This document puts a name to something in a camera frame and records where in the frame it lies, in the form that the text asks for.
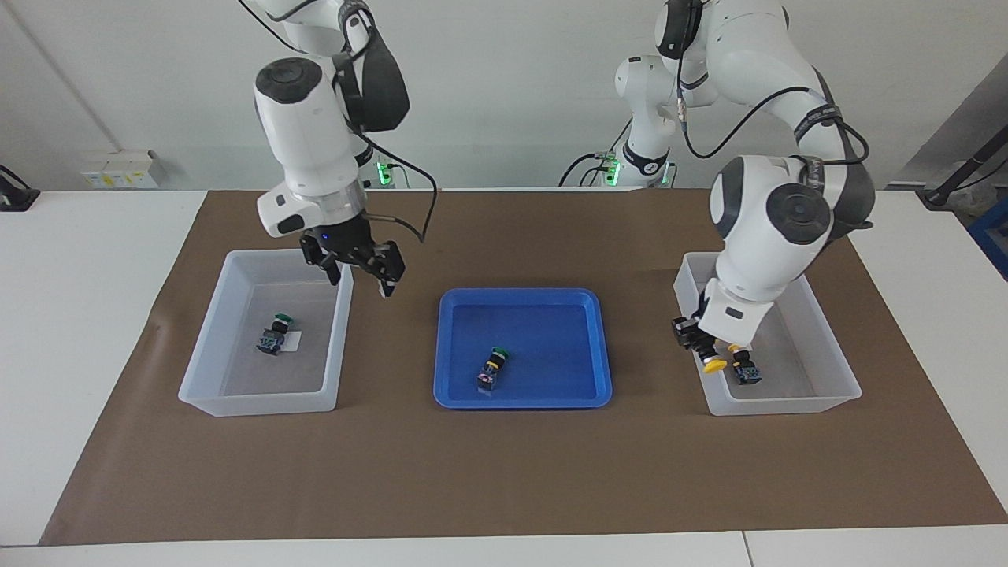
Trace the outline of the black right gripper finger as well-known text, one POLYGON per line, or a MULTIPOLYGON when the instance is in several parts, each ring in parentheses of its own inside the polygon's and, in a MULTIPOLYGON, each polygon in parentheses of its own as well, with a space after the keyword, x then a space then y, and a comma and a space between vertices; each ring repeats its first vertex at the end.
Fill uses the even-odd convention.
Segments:
POLYGON ((358 265, 378 281, 382 298, 391 298, 406 273, 406 263, 394 241, 365 245, 358 251, 358 265))
POLYGON ((307 265, 316 266, 325 273, 331 286, 338 287, 341 284, 341 266, 335 259, 335 255, 330 254, 318 244, 316 239, 300 240, 300 250, 307 265))

